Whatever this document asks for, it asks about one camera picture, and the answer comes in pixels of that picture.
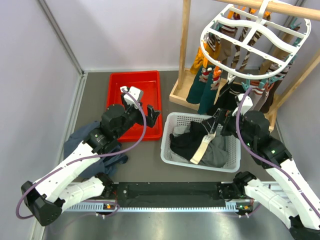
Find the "orange clothes peg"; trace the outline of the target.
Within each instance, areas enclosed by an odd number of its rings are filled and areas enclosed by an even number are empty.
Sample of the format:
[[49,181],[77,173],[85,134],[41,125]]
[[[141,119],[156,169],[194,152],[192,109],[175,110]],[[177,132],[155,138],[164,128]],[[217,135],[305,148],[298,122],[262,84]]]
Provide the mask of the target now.
[[218,66],[216,66],[213,70],[213,78],[219,78],[221,74],[222,70]]

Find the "mustard yellow sock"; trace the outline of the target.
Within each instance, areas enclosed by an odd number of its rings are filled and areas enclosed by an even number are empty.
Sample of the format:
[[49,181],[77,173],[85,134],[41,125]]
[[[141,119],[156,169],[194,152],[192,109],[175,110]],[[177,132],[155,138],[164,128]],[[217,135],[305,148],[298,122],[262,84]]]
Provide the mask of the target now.
[[207,42],[205,46],[205,50],[208,52],[209,56],[212,59],[217,60],[220,55],[221,44],[220,43],[211,44]]
[[208,65],[212,65],[212,63],[205,58],[205,55],[202,52],[202,48],[199,47],[194,62],[190,68],[190,72],[196,75],[203,63],[205,67],[207,67]]

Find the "teal sock with print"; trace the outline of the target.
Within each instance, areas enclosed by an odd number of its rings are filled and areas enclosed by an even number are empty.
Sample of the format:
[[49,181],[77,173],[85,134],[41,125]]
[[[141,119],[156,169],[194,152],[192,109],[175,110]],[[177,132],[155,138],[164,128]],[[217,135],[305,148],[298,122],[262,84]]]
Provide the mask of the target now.
[[204,67],[203,65],[200,67],[198,72],[196,73],[193,83],[190,87],[188,96],[186,101],[190,104],[199,104],[201,97],[203,95],[205,86],[208,82],[209,74],[213,71],[213,66],[209,65],[208,67]]

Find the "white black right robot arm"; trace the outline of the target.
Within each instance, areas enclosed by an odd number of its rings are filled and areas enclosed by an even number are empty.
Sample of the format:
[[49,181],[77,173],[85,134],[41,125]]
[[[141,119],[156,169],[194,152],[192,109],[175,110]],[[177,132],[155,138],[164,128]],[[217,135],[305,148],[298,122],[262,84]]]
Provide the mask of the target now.
[[202,121],[209,133],[222,126],[222,136],[234,136],[286,194],[273,192],[252,173],[245,171],[233,180],[233,192],[239,198],[249,197],[258,201],[287,227],[295,240],[320,238],[320,200],[304,180],[292,154],[269,131],[269,121],[264,114],[251,110],[235,116],[225,109]]

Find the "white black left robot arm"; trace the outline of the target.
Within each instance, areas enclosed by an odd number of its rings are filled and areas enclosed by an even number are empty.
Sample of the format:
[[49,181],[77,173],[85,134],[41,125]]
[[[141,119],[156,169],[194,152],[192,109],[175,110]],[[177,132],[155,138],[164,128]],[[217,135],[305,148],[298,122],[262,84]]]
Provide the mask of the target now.
[[100,121],[84,126],[65,142],[64,160],[44,177],[21,186],[20,203],[46,227],[65,210],[93,197],[109,198],[114,191],[107,169],[111,159],[122,157],[118,141],[135,124],[142,133],[153,128],[160,115],[151,105],[144,112],[135,104],[113,104]]

